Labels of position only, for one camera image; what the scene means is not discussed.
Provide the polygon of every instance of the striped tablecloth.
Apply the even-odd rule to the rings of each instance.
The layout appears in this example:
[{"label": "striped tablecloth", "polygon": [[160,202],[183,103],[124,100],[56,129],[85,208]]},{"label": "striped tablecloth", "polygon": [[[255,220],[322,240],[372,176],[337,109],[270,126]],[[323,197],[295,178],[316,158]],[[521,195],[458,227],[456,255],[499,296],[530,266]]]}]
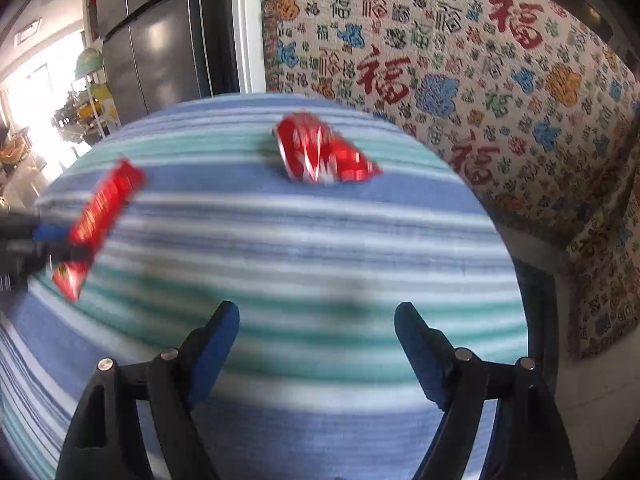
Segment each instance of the striped tablecloth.
[{"label": "striped tablecloth", "polygon": [[[291,182],[271,128],[311,111],[384,175],[335,187]],[[513,264],[465,184],[392,124],[300,96],[223,96],[130,124],[55,181],[38,206],[73,221],[121,156],[148,183],[100,253],[78,304],[40,275],[2,302],[3,430],[29,473],[54,477],[99,359],[177,346],[221,300],[241,331],[194,412],[223,479],[405,480],[441,413],[398,344],[412,301],[456,346],[512,363],[527,332]],[[494,405],[467,468],[477,476]],[[141,420],[167,478],[148,406]]]}]

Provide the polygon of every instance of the crumpled red wrapper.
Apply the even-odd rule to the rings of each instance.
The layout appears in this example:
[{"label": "crumpled red wrapper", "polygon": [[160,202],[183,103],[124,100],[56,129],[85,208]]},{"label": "crumpled red wrapper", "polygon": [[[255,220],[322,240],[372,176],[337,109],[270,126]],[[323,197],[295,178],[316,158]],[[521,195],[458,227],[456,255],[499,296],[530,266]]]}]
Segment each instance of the crumpled red wrapper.
[{"label": "crumpled red wrapper", "polygon": [[360,182],[382,174],[375,162],[313,114],[291,114],[274,133],[292,180],[334,184]]},{"label": "crumpled red wrapper", "polygon": [[91,259],[84,262],[62,262],[53,274],[53,282],[60,292],[75,303],[80,297],[94,256],[102,248],[104,239],[118,219],[128,199],[143,185],[145,174],[128,160],[121,160],[101,182],[98,192],[84,208],[82,216],[71,228],[69,241],[89,247]]}]

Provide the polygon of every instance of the refrigerator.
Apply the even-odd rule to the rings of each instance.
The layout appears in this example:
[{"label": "refrigerator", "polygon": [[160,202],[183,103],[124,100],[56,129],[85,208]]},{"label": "refrigerator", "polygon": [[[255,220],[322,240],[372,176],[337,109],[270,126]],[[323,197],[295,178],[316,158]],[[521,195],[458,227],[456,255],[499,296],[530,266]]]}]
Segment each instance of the refrigerator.
[{"label": "refrigerator", "polygon": [[171,105],[264,90],[260,0],[96,0],[123,124]]}]

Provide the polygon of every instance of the blue flower pattern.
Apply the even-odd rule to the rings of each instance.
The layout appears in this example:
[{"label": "blue flower pattern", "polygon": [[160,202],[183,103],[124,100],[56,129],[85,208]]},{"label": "blue flower pattern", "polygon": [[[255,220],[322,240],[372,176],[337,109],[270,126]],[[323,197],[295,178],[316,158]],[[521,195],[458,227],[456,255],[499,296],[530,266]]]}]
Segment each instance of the blue flower pattern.
[{"label": "blue flower pattern", "polygon": [[456,111],[453,98],[458,94],[459,84],[457,79],[427,74],[415,91],[415,106],[433,116],[448,117]]},{"label": "blue flower pattern", "polygon": [[291,41],[287,46],[284,46],[284,43],[278,40],[276,58],[280,64],[284,63],[289,68],[295,67],[300,61],[300,58],[296,54],[296,42]]},{"label": "blue flower pattern", "polygon": [[343,31],[338,31],[338,38],[353,48],[364,48],[364,39],[362,38],[362,25],[347,23]]},{"label": "blue flower pattern", "polygon": [[536,76],[536,73],[528,70],[527,68],[521,68],[519,72],[512,72],[511,79],[513,79],[516,83],[520,85],[522,91],[525,94],[533,93],[533,78]]},{"label": "blue flower pattern", "polygon": [[546,152],[550,152],[556,148],[556,140],[560,131],[560,128],[549,126],[549,118],[546,118],[541,123],[536,124],[533,129],[533,138],[542,145]]},{"label": "blue flower pattern", "polygon": [[609,95],[614,101],[620,101],[622,99],[622,85],[620,81],[614,79],[611,81],[611,88],[609,89]]},{"label": "blue flower pattern", "polygon": [[609,314],[605,314],[602,317],[599,317],[595,321],[595,330],[598,336],[603,336],[604,333],[611,328],[611,320],[609,318]]},{"label": "blue flower pattern", "polygon": [[607,156],[607,147],[609,146],[609,137],[605,134],[602,134],[599,137],[595,137],[593,139],[593,143],[596,147],[596,153],[600,158],[606,158]]},{"label": "blue flower pattern", "polygon": [[629,241],[629,238],[631,238],[633,236],[633,233],[626,228],[620,228],[620,231],[618,231],[618,244],[617,244],[617,248],[621,249],[622,247],[624,247],[626,245],[626,243]]}]

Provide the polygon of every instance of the red candy wrapper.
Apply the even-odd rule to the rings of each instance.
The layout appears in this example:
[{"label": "red candy wrapper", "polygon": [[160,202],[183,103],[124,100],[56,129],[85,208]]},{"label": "red candy wrapper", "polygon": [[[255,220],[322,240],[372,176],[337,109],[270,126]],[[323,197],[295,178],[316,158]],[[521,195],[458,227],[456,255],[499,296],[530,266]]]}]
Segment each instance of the red candy wrapper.
[{"label": "red candy wrapper", "polygon": [[276,126],[274,133],[292,180],[333,184],[359,182],[382,174],[375,162],[313,114],[291,114]]},{"label": "red candy wrapper", "polygon": [[118,167],[100,183],[98,192],[71,228],[71,243],[89,247],[92,258],[85,262],[63,262],[53,274],[53,282],[70,302],[75,303],[80,297],[94,256],[127,200],[142,186],[144,180],[145,174],[141,170],[134,168],[128,160],[121,160]]}]

